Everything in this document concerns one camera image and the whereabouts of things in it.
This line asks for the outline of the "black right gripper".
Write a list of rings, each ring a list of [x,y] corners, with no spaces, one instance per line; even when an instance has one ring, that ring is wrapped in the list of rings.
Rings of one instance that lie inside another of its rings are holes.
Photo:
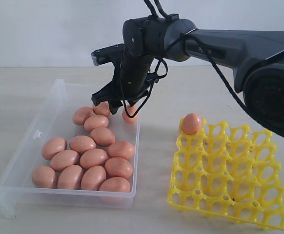
[[[116,78],[112,79],[112,83],[92,94],[93,104],[98,106],[101,102],[108,102],[112,115],[123,106],[122,100],[127,100],[130,106],[136,104],[144,97],[144,82],[153,60],[152,55],[133,57],[128,52],[124,52]]]

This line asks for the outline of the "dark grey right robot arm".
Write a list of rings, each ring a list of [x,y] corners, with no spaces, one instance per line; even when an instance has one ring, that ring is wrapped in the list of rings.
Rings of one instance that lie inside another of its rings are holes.
[[[147,100],[161,76],[150,72],[154,59],[182,62],[190,57],[232,69],[232,96],[256,122],[284,137],[284,31],[198,29],[178,15],[129,19],[123,43],[92,52],[93,63],[112,63],[112,80],[91,97],[94,105],[108,102],[111,113]]]

